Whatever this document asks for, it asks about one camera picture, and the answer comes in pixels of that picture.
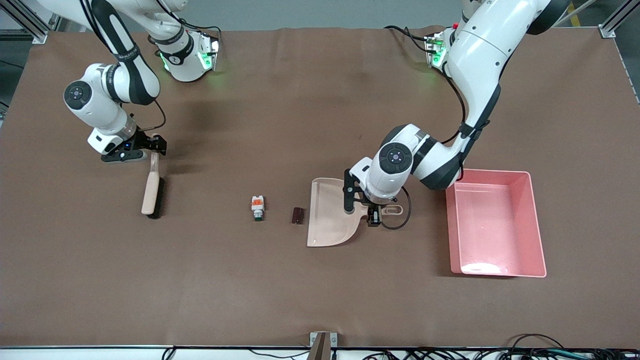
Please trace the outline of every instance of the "metal bracket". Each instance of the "metal bracket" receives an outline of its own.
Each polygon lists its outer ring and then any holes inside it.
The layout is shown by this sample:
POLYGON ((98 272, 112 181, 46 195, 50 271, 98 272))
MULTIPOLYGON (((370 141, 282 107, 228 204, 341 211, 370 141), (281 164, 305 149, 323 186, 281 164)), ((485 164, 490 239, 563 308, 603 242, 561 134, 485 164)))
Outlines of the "metal bracket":
POLYGON ((49 37, 49 32, 45 31, 44 32, 44 36, 40 37, 40 38, 33 38, 33 41, 31 42, 33 45, 44 45, 44 43, 47 42, 47 38, 49 37))
POLYGON ((618 7, 607 20, 604 20, 602 24, 598 25, 600 36, 602 38, 616 37, 614 33, 615 29, 617 29, 638 6, 640 6, 640 0, 622 1, 620 7, 618 7))
POLYGON ((614 38, 614 37, 616 37, 616 32, 615 31, 611 31, 609 33, 606 33, 605 30, 602 28, 602 24, 598 24, 598 31, 600 32, 600 37, 602 37, 602 38, 614 38))
POLYGON ((314 332, 309 333, 309 346, 310 347, 314 346, 314 341, 316 340, 318 335, 321 334, 321 333, 329 334, 329 340, 331 340, 331 347, 337 347, 338 346, 338 333, 337 332, 314 331, 314 332))
POLYGON ((33 36, 34 44, 44 44, 47 38, 47 31, 51 30, 51 27, 30 9, 23 0, 0 0, 0 8, 33 36))
POLYGON ((311 350, 307 360, 330 360, 331 348, 338 346, 338 333, 316 331, 309 334, 311 350))

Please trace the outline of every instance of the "small brown block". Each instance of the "small brown block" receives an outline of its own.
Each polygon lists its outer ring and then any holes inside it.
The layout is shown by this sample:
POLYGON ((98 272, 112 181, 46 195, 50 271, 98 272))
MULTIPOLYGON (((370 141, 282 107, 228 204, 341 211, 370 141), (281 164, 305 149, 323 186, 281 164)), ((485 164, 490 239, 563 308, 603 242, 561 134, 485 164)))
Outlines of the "small brown block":
POLYGON ((302 220, 305 218, 305 210, 303 208, 293 208, 293 217, 291 218, 292 224, 302 225, 302 220))

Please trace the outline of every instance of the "black cable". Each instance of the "black cable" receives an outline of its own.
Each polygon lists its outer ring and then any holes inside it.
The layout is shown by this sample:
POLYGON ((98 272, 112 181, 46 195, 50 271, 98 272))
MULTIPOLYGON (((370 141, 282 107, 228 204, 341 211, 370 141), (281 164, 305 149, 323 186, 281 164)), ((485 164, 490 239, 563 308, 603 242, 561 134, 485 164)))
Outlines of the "black cable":
MULTIPOLYGON (((401 28, 399 28, 399 27, 397 27, 397 26, 395 26, 395 25, 385 26, 384 28, 385 28, 385 29, 398 30, 398 31, 400 31, 404 36, 411 37, 411 38, 414 38, 414 39, 416 39, 416 40, 424 41, 424 37, 418 37, 418 36, 416 36, 416 35, 411 34, 411 33, 409 32, 409 28, 408 28, 408 27, 406 27, 406 26, 404 27, 404 29, 401 29, 401 28)), ((434 34, 435 34, 435 33, 427 34, 427 35, 425 35, 425 37, 429 37, 429 36, 434 35, 434 34)))
POLYGON ((146 127, 144 129, 140 129, 140 131, 149 131, 149 130, 155 130, 155 129, 159 129, 161 127, 163 127, 166 124, 166 114, 164 113, 164 110, 162 109, 162 106, 160 106, 160 104, 158 103, 158 100, 154 100, 154 103, 156 104, 156 106, 158 107, 158 109, 160 109, 160 112, 162 113, 162 124, 157 125, 157 126, 152 126, 152 127, 146 127))
POLYGON ((453 355, 450 354, 450 352, 455 353, 456 355, 460 356, 462 359, 467 359, 467 357, 465 357, 464 355, 462 355, 461 353, 457 352, 457 351, 453 351, 453 350, 440 350, 440 349, 434 349, 433 351, 435 354, 440 355, 440 353, 443 353, 447 356, 447 359, 449 360, 461 360, 461 359, 456 359, 453 355))
POLYGON ((385 356, 386 354, 387 354, 386 352, 377 352, 375 354, 371 354, 363 357, 362 360, 378 360, 376 356, 380 356, 380 355, 385 356))
POLYGON ((409 38, 411 39, 411 41, 415 44, 415 46, 424 51, 425 53, 429 53, 429 54, 435 54, 436 52, 434 50, 427 50, 426 48, 423 49, 422 46, 420 46, 420 44, 418 44, 418 42, 415 40, 416 36, 414 36, 413 34, 411 34, 411 32, 409 31, 409 28, 407 28, 406 26, 404 27, 404 30, 406 31, 407 34, 409 34, 409 38))
POLYGON ((513 342, 513 345, 511 346, 511 349, 508 352, 509 360, 513 360, 513 352, 515 351, 516 346, 518 345, 518 343, 521 342, 523 339, 530 338, 530 337, 533 337, 533 336, 551 340, 554 343, 556 343, 559 347, 564 348, 564 346, 562 344, 560 344, 560 342, 558 342, 556 339, 554 339, 554 338, 552 338, 550 336, 547 336, 547 335, 544 335, 544 334, 538 334, 538 333, 524 334, 521 337, 517 338, 516 341, 513 342))
POLYGON ((465 165, 462 163, 462 160, 459 162, 460 164, 460 177, 456 179, 456 181, 460 181, 465 178, 465 165))
POLYGON ((305 354, 308 354, 308 353, 309 353, 309 351, 305 351, 305 352, 302 352, 302 353, 297 354, 297 355, 291 355, 291 356, 276 356, 276 355, 271 355, 271 354, 261 354, 261 353, 259 353, 259 352, 256 352, 256 351, 252 350, 252 349, 249 349, 249 351, 250 351, 252 354, 255 354, 255 355, 258 355, 258 356, 273 357, 273 358, 275 358, 275 359, 293 359, 294 357, 302 356, 302 355, 305 355, 305 354))
POLYGON ((404 220, 404 222, 402 224, 400 224, 399 226, 394 226, 394 227, 387 226, 384 222, 381 221, 380 224, 382 225, 382 227, 384 227, 387 230, 398 230, 398 229, 401 229, 406 225, 406 223, 409 222, 409 219, 411 218, 411 197, 409 196, 409 192, 406 191, 404 186, 402 187, 402 190, 406 194, 406 200, 409 203, 409 210, 407 211, 406 219, 404 220))
POLYGON ((175 351, 178 350, 175 347, 170 347, 168 349, 166 349, 163 353, 162 353, 162 360, 171 360, 171 358, 173 358, 173 356, 175 355, 175 351))
POLYGON ((404 359, 403 359, 403 360, 409 360, 409 359, 411 359, 411 358, 413 358, 413 359, 415 359, 415 360, 422 360, 422 359, 424 358, 424 356, 423 356, 423 357, 419 357, 419 356, 418 356, 418 354, 416 354, 416 351, 413 351, 413 350, 407 350, 407 351, 406 351, 406 356, 404 357, 404 359))
POLYGON ((455 350, 449 349, 449 350, 446 350, 446 351, 451 352, 451 353, 453 353, 453 354, 455 354, 457 356, 460 356, 464 360, 468 360, 466 356, 464 356, 463 354, 461 354, 461 353, 459 353, 459 352, 457 352, 455 350))
POLYGON ((20 66, 20 65, 14 64, 14 63, 10 63, 8 61, 0 60, 0 63, 7 64, 7 65, 10 65, 10 66, 19 67, 20 69, 24 69, 24 66, 20 66))
POLYGON ((181 23, 182 25, 184 25, 185 27, 189 28, 189 29, 193 29, 193 30, 198 30, 198 29, 215 29, 216 31, 218 31, 218 40, 220 39, 220 36, 222 34, 222 30, 217 27, 217 26, 198 26, 198 25, 194 25, 194 24, 190 24, 187 22, 187 20, 183 19, 182 17, 178 17, 177 15, 175 15, 171 10, 169 10, 160 0, 156 0, 156 2, 158 3, 158 5, 160 5, 160 7, 162 8, 162 10, 167 13, 167 15, 169 15, 170 17, 172 17, 174 20, 176 20, 177 22, 181 23))
POLYGON ((427 49, 423 48, 422 46, 420 46, 420 44, 418 44, 418 42, 416 40, 424 41, 424 38, 417 37, 417 36, 411 34, 411 32, 409 31, 409 28, 407 28, 407 27, 405 27, 404 29, 401 29, 401 28, 398 28, 397 26, 391 25, 391 26, 385 26, 385 29, 393 29, 393 30, 400 31, 404 36, 410 38, 411 41, 415 44, 415 46, 418 49, 424 51, 425 53, 429 53, 429 54, 435 54, 436 53, 435 51, 427 50, 427 49))
MULTIPOLYGON (((458 101, 460 102, 460 107, 462 108, 461 123, 463 123, 467 119, 467 107, 465 106, 465 101, 462 99, 462 95, 460 95, 460 92, 458 91, 458 88, 456 88, 456 85, 454 85, 453 81, 451 81, 451 78, 449 76, 446 76, 445 74, 442 74, 442 75, 447 80, 447 82, 449 83, 449 86, 451 86, 451 88, 453 89, 453 92, 456 94, 456 97, 458 98, 458 101)), ((460 133, 459 131, 456 131, 456 133, 453 134, 453 136, 443 141, 442 144, 444 145, 450 142, 451 140, 455 139, 459 133, 460 133)))
POLYGON ((480 352, 478 352, 478 353, 476 354, 476 356, 474 356, 473 360, 482 360, 482 359, 484 359, 484 358, 485 358, 486 356, 488 356, 488 355, 491 355, 491 354, 496 353, 496 352, 502 352, 502 351, 505 351, 505 350, 508 350, 508 349, 505 349, 505 348, 498 348, 498 349, 495 349, 495 350, 489 350, 489 351, 487 351, 487 352, 485 352, 485 353, 483 353, 482 351, 480 351, 480 352))
POLYGON ((388 359, 388 360, 400 360, 400 359, 398 359, 398 357, 397 357, 397 356, 395 356, 395 355, 391 352, 391 350, 385 350, 385 355, 387 356, 387 359, 388 359))

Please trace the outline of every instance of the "pink dustpan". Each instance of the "pink dustpan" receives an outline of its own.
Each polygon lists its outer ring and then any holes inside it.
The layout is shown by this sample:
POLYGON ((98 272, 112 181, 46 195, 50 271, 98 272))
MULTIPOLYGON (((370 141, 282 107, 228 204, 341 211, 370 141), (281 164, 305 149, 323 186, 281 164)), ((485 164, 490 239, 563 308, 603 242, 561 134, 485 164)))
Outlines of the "pink dustpan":
POLYGON ((447 189, 447 219, 453 272, 547 276, 528 172, 465 169, 447 189))
MULTIPOLYGON (((352 214, 344 212, 344 181, 319 177, 311 182, 311 207, 309 211, 308 247, 333 246, 344 243, 355 234, 362 217, 367 216, 367 206, 356 202, 352 214)), ((402 215, 401 206, 382 209, 382 215, 402 215)))

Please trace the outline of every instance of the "dustpan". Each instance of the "dustpan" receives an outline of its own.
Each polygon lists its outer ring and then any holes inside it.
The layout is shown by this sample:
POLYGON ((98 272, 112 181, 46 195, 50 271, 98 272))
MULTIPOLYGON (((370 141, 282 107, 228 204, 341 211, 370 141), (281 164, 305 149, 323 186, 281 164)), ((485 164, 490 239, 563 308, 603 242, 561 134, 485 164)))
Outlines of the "dustpan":
MULTIPOLYGON (((344 211, 344 180, 318 177, 311 182, 308 247, 334 246, 355 234, 360 219, 367 216, 367 206, 356 202, 352 214, 344 211)), ((387 206, 382 215, 402 215, 401 206, 387 206)))

